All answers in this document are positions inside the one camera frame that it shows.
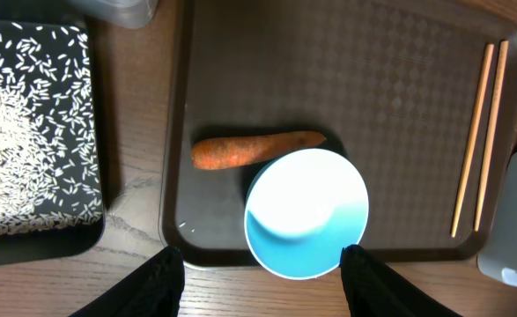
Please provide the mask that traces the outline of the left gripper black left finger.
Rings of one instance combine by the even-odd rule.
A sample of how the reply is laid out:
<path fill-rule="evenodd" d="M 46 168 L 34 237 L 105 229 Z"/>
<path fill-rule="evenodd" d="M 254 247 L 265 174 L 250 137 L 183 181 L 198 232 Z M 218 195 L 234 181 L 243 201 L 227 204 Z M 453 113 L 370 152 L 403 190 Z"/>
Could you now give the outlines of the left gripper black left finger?
<path fill-rule="evenodd" d="M 180 251 L 165 247 L 72 317 L 176 317 L 185 286 Z"/>

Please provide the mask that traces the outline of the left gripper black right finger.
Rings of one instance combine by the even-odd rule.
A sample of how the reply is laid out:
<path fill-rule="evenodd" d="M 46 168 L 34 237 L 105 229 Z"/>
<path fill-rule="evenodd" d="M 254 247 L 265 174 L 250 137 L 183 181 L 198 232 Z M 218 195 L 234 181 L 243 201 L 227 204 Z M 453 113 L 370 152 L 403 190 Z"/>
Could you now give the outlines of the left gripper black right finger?
<path fill-rule="evenodd" d="M 364 248 L 350 245 L 340 258 L 343 290 L 352 316 L 446 317 L 443 306 Z"/>

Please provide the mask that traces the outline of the light blue bowl with rice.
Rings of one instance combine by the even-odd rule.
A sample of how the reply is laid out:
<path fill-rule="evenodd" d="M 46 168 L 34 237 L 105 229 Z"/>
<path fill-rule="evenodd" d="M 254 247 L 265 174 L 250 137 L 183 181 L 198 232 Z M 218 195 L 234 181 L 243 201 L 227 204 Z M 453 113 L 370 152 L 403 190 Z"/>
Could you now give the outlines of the light blue bowl with rice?
<path fill-rule="evenodd" d="M 295 151 L 263 167 L 244 210 L 248 248 L 270 273 L 291 280 L 323 276 L 357 245 L 369 218 L 369 196 L 358 169 L 324 149 Z"/>

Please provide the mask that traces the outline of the wooden chopstick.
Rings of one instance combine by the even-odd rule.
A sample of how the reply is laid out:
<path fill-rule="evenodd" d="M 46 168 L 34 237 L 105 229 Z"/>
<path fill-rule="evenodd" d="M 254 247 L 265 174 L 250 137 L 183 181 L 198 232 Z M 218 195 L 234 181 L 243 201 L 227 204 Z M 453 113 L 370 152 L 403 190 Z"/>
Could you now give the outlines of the wooden chopstick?
<path fill-rule="evenodd" d="M 495 72 L 495 80 L 493 84 L 492 96 L 491 96 L 491 107 L 490 115 L 487 126 L 487 134 L 484 145 L 484 156 L 482 161 L 482 168 L 480 173 L 479 189 L 477 194 L 476 202 L 476 216 L 474 222 L 474 231 L 478 232 L 481 224 L 481 219 L 484 210 L 484 198 L 486 194 L 487 184 L 490 175 L 491 158 L 493 144 L 495 140 L 495 133 L 497 128 L 497 120 L 499 117 L 499 107 L 501 94 L 504 84 L 505 71 L 506 71 L 506 59 L 509 50 L 509 40 L 503 40 L 499 44 L 499 54 L 497 61 L 497 69 Z"/>
<path fill-rule="evenodd" d="M 488 43 L 484 47 L 484 56 L 481 64 L 479 78 L 477 81 L 476 97 L 473 106 L 473 113 L 469 126 L 468 139 L 466 142 L 464 158 L 462 161 L 462 170 L 460 174 L 459 185 L 454 206 L 454 216 L 450 231 L 451 238 L 454 238 L 456 236 L 462 213 L 462 206 L 468 185 L 471 163 L 473 160 L 473 155 L 476 147 L 476 139 L 480 125 L 480 119 L 483 112 L 484 98 L 487 90 L 488 78 L 491 71 L 491 60 L 494 52 L 494 47 L 495 45 L 492 43 Z"/>

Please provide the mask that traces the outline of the orange carrot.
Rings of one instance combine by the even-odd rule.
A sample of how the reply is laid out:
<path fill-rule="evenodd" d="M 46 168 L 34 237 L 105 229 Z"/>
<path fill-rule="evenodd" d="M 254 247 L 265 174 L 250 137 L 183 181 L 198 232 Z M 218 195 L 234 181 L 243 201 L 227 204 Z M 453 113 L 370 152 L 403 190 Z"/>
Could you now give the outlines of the orange carrot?
<path fill-rule="evenodd" d="M 249 166 L 322 144 L 326 137 L 315 131 L 293 131 L 264 136 L 231 136 L 206 139 L 191 150 L 193 166 L 222 170 Z"/>

